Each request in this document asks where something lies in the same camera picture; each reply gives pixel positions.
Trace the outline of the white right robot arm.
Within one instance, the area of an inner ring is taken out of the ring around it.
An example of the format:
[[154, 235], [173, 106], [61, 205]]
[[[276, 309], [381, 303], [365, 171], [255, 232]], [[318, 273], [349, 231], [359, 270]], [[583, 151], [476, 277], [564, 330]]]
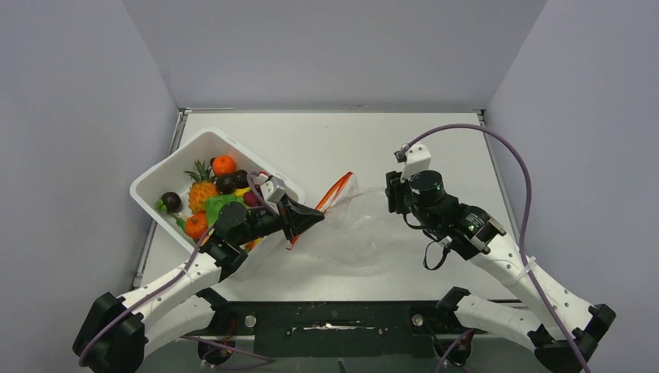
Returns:
[[515, 309], [453, 287], [437, 304], [438, 324], [455, 332], [478, 329], [529, 349], [551, 372], [584, 372], [616, 313], [592, 305], [521, 253], [503, 226], [480, 207], [459, 202], [444, 189], [440, 173], [421, 171], [409, 179], [385, 176], [388, 209], [412, 215], [421, 230], [445, 253], [457, 253], [486, 271], [523, 305]]

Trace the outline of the green lettuce head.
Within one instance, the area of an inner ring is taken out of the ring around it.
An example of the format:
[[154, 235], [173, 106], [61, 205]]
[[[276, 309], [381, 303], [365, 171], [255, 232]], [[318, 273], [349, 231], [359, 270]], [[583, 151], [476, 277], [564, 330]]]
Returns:
[[244, 199], [237, 197], [235, 194], [220, 194], [209, 197], [205, 203], [205, 217], [209, 226], [213, 225], [219, 217], [220, 210], [228, 203], [238, 202], [244, 205]]

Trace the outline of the clear orange-zip bag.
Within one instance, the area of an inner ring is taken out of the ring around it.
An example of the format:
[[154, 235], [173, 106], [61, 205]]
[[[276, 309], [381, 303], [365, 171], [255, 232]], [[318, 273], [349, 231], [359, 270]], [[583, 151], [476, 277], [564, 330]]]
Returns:
[[349, 267], [371, 267], [414, 238], [390, 214], [381, 187], [362, 188], [353, 172], [343, 174], [316, 204], [323, 220], [297, 236], [292, 252]]

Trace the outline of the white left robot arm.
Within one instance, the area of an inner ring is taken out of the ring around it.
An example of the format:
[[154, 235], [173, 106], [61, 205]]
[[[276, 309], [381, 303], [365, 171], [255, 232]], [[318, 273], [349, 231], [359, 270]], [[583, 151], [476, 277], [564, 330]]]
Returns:
[[151, 341], [147, 332], [176, 307], [235, 273], [248, 257], [242, 246], [277, 232], [292, 241], [324, 218], [288, 196], [277, 202], [274, 213], [239, 202], [224, 205], [188, 260], [143, 288], [120, 296], [107, 292], [93, 302], [73, 345], [79, 366], [94, 372], [136, 371]]

